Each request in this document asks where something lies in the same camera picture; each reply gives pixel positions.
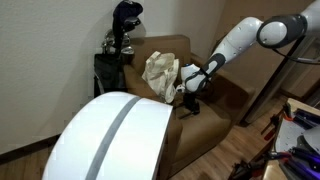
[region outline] floor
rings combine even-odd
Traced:
[[[269,118],[281,109],[284,101],[284,98],[274,101],[272,108],[248,127],[235,126],[217,147],[184,168],[171,180],[227,179],[235,163],[240,160],[250,161],[267,144],[260,132],[268,124]],[[40,180],[52,148],[0,165],[0,180]]]

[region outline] golf club head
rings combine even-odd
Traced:
[[[129,32],[134,30],[139,24],[141,24],[141,21],[138,17],[128,17],[124,21],[123,29],[125,32]]]
[[[123,39],[122,39],[122,46],[130,46],[130,36],[128,35],[128,33],[124,33],[123,35]]]
[[[132,54],[134,54],[134,49],[131,46],[128,46],[128,47],[123,48],[121,50],[121,53],[125,54],[125,55],[132,55]]]
[[[109,29],[107,31],[106,35],[104,36],[104,39],[108,39],[110,37],[114,37],[112,29]]]

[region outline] white robotic arm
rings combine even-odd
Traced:
[[[320,0],[309,5],[301,14],[274,16],[262,22],[248,17],[238,23],[220,42],[206,64],[198,68],[181,68],[182,85],[178,92],[199,92],[213,74],[232,61],[255,42],[270,49],[281,48],[304,35],[320,34]]]

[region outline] crumpled white cloth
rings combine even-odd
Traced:
[[[173,83],[177,79],[179,59],[173,53],[154,52],[146,61],[142,78],[165,103],[171,103],[176,95]]]

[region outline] wall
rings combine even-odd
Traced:
[[[311,2],[312,0],[228,0],[221,15],[212,47],[245,17],[251,16],[265,21],[274,15],[299,13]],[[281,48],[280,51],[286,53],[291,46],[292,44]],[[256,98],[282,60],[283,57],[256,43],[243,55],[226,64],[223,69],[254,87]]]
[[[93,55],[111,0],[5,0],[0,5],[0,154],[61,133],[93,98]],[[205,56],[224,0],[148,0],[132,36],[184,34]]]

